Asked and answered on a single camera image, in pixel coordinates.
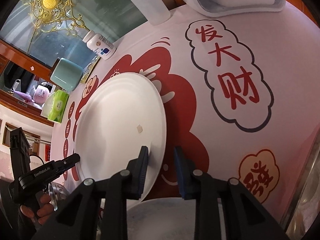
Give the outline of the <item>left hand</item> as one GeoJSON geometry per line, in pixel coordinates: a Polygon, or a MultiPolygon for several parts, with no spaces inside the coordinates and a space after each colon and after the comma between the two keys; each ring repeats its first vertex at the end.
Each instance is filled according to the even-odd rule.
{"type": "Polygon", "coordinates": [[[51,204],[51,197],[49,194],[44,194],[40,198],[40,203],[41,203],[41,207],[36,213],[37,218],[35,213],[32,211],[32,209],[27,206],[21,205],[20,210],[22,214],[30,218],[32,222],[37,220],[40,225],[43,225],[46,223],[48,218],[54,212],[54,207],[51,204]]]}

